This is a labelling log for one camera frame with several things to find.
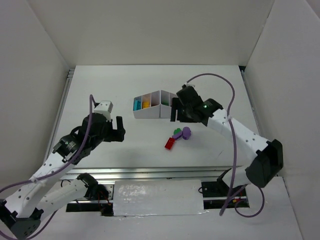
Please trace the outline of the purple oval lego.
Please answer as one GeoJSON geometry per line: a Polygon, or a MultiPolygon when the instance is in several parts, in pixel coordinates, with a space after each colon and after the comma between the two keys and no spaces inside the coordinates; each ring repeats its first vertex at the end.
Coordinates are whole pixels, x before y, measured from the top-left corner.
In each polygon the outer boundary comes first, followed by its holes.
{"type": "Polygon", "coordinates": [[[189,140],[192,135],[192,131],[189,127],[185,126],[182,130],[182,138],[184,140],[189,140]]]}

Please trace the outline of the purple and green lego piece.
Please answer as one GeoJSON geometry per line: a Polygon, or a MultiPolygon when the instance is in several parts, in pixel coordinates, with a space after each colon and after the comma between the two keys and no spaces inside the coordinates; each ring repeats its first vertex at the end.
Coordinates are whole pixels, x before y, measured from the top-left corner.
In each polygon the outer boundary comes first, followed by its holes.
{"type": "Polygon", "coordinates": [[[172,138],[177,141],[178,139],[180,139],[183,136],[183,130],[181,128],[176,128],[173,131],[173,135],[172,138]]]}

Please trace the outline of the teal frog flower lego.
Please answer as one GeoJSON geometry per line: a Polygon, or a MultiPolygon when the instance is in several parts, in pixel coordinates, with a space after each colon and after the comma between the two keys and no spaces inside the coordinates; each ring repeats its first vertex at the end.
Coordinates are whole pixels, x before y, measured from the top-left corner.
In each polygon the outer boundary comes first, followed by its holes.
{"type": "Polygon", "coordinates": [[[142,109],[142,100],[141,98],[135,98],[133,101],[133,111],[139,111],[142,109]]]}

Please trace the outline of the red lego brick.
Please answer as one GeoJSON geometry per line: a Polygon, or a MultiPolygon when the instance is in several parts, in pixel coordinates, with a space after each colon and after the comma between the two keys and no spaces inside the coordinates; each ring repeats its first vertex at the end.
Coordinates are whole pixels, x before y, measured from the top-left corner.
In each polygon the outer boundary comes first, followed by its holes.
{"type": "Polygon", "coordinates": [[[173,148],[173,146],[174,146],[174,144],[175,144],[175,141],[176,141],[176,140],[175,140],[173,137],[170,137],[170,138],[167,140],[164,148],[165,148],[166,150],[169,150],[169,151],[170,151],[170,150],[173,148]]]}

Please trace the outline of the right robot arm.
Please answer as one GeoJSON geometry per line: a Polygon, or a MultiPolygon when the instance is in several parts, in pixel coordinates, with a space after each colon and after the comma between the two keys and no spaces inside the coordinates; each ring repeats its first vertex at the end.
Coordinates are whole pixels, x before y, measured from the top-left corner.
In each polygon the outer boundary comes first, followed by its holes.
{"type": "Polygon", "coordinates": [[[217,182],[221,189],[228,191],[250,184],[264,188],[283,168],[283,145],[278,140],[270,141],[255,134],[228,116],[226,109],[217,101],[212,98],[202,100],[192,86],[183,87],[176,95],[171,105],[172,122],[202,123],[236,143],[236,149],[250,161],[248,166],[226,170],[220,175],[217,182]]]}

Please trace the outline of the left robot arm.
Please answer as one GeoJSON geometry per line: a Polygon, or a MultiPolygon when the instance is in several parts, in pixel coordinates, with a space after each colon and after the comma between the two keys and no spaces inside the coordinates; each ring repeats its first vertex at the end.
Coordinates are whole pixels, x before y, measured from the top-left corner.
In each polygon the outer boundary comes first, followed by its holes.
{"type": "Polygon", "coordinates": [[[80,126],[63,136],[54,146],[44,164],[23,183],[18,190],[0,202],[0,219],[17,240],[30,240],[40,233],[38,227],[48,216],[69,202],[79,198],[87,200],[109,200],[109,191],[89,173],[81,173],[75,180],[54,192],[50,189],[68,171],[102,142],[123,142],[125,129],[123,118],[113,121],[103,114],[91,113],[80,126]]]}

